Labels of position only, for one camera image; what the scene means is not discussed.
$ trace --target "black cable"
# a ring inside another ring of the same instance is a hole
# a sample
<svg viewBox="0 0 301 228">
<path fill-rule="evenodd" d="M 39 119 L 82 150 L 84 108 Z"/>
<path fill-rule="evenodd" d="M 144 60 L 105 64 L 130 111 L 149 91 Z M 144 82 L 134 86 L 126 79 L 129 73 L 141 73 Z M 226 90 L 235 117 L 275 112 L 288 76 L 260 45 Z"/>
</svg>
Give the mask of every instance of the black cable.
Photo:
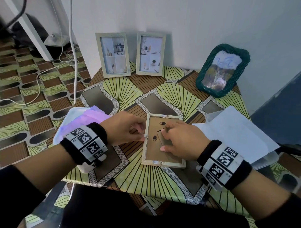
<svg viewBox="0 0 301 228">
<path fill-rule="evenodd" d="M 18 15 L 15 16 L 10 22 L 7 23 L 4 27 L 2 27 L 2 28 L 0 29 L 0 31 L 3 30 L 3 29 L 7 29 L 9 26 L 11 26 L 13 23 L 15 23 L 15 22 L 16 22 L 16 21 L 24 14 L 25 8 L 26 8 L 26 4 L 27 4 L 27 0 L 24 0 L 24 1 L 23 1 L 22 9 L 21 9 L 21 11 L 18 13 Z"/>
</svg>

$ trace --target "black sleeve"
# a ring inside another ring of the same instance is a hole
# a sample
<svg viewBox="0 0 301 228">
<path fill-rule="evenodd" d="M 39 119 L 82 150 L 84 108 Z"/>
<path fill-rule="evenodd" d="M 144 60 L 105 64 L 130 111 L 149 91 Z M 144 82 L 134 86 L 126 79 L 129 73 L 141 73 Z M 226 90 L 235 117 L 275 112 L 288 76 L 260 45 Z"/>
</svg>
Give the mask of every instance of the black sleeve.
<svg viewBox="0 0 301 228">
<path fill-rule="evenodd" d="M 1 217 L 13 218 L 5 227 L 17 227 L 44 199 L 41 193 L 13 165 L 0 170 Z"/>
<path fill-rule="evenodd" d="M 255 222 L 261 227 L 295 227 L 300 223 L 301 198 L 291 194 L 289 199 L 270 216 Z"/>
</svg>

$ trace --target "green wicker picture frame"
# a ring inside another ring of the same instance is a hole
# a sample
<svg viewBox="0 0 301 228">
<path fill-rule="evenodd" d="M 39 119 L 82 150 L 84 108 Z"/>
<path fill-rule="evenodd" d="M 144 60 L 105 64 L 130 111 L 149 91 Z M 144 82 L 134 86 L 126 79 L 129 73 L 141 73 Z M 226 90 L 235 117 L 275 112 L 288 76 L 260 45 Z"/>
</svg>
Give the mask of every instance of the green wicker picture frame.
<svg viewBox="0 0 301 228">
<path fill-rule="evenodd" d="M 208 88 L 202 84 L 202 80 L 209 69 L 209 67 L 212 65 L 213 59 L 216 56 L 217 53 L 220 51 L 225 51 L 229 54 L 235 54 L 238 55 L 242 62 L 237 66 L 236 70 L 234 71 L 232 77 L 227 81 L 225 87 L 221 91 L 216 91 L 214 89 Z M 217 45 L 213 50 L 211 51 L 210 55 L 208 56 L 206 62 L 204 63 L 197 79 L 196 79 L 196 87 L 199 90 L 205 91 L 209 93 L 210 95 L 214 97 L 223 97 L 226 95 L 234 86 L 240 75 L 243 73 L 244 69 L 250 62 L 250 54 L 247 50 L 241 49 L 241 48 L 235 48 L 229 44 L 220 44 Z"/>
</svg>

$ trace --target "blue wall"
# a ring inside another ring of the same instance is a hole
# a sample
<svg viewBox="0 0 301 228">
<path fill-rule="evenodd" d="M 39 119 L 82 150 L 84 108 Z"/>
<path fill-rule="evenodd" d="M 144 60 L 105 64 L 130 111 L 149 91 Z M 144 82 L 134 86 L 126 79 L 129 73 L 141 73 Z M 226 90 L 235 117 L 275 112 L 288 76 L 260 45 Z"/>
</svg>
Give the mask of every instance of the blue wall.
<svg viewBox="0 0 301 228">
<path fill-rule="evenodd" d="M 301 72 L 251 119 L 275 142 L 301 144 Z"/>
</svg>

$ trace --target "wristband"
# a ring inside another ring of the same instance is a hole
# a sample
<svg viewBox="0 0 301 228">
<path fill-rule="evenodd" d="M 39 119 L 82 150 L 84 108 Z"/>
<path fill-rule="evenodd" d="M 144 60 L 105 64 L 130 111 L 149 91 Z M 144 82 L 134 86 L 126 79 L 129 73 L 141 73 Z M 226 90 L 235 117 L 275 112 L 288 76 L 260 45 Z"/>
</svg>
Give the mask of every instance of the wristband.
<svg viewBox="0 0 301 228">
<path fill-rule="evenodd" d="M 102 126 L 92 123 L 68 133 L 60 143 L 76 164 L 91 165 L 107 151 L 107 134 Z"/>
<path fill-rule="evenodd" d="M 252 170 L 242 156 L 218 140 L 211 141 L 204 152 L 197 160 L 197 170 L 216 190 L 221 190 L 222 186 L 232 190 Z"/>
</svg>

